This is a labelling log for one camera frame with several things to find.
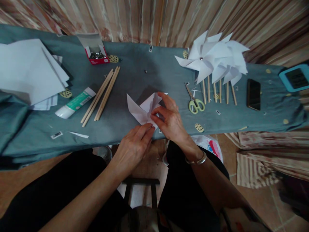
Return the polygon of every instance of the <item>calculator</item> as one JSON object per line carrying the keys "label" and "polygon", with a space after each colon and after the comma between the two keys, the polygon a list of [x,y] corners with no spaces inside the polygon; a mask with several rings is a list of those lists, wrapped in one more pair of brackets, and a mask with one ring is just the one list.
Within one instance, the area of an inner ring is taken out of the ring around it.
{"label": "calculator", "polygon": [[289,92],[297,92],[309,88],[309,67],[300,64],[279,73],[279,77]]}

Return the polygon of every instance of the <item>curtain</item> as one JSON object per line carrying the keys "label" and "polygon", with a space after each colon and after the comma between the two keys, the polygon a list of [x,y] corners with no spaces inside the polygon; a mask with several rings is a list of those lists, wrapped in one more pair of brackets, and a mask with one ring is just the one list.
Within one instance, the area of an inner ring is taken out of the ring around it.
{"label": "curtain", "polygon": [[2,0],[0,23],[104,41],[191,47],[204,31],[233,32],[247,62],[291,67],[309,59],[307,0]]}
{"label": "curtain", "polygon": [[285,133],[226,133],[237,154],[237,184],[258,189],[277,183],[276,172],[309,181],[309,127]]}

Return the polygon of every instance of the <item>smartphone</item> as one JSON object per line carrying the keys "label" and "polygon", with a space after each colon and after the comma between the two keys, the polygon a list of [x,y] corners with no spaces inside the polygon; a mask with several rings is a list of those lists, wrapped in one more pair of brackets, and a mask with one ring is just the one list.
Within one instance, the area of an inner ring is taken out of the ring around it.
{"label": "smartphone", "polygon": [[252,79],[248,79],[247,107],[257,111],[261,110],[261,84]]}

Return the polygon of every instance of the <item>red box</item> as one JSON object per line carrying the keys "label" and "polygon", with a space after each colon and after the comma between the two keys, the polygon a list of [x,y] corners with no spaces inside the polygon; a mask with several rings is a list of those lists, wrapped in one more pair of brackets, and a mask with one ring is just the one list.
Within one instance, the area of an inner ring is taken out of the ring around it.
{"label": "red box", "polygon": [[[109,63],[109,59],[108,59],[104,44],[103,44],[102,39],[101,39],[101,37],[98,33],[78,34],[76,36],[78,37],[81,44],[85,48],[87,58],[92,65]],[[106,58],[90,59],[89,57],[91,56],[91,51],[92,52],[101,51],[102,54],[106,56]]]}

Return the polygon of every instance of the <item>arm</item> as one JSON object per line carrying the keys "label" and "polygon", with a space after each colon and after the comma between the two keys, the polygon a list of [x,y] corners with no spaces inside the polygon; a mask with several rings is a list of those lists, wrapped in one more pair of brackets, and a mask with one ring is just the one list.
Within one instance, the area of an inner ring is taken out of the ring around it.
{"label": "arm", "polygon": [[155,129],[136,126],[121,141],[105,170],[40,231],[85,231],[120,183],[147,153]]}
{"label": "arm", "polygon": [[[203,157],[203,152],[184,129],[175,101],[164,93],[158,93],[158,95],[162,97],[166,108],[158,107],[154,109],[151,119],[168,139],[181,148],[189,161],[200,160]],[[164,116],[164,122],[156,116],[157,113]],[[200,187],[217,214],[223,207],[249,206],[240,192],[209,159],[206,159],[201,165],[191,165],[191,167]]]}

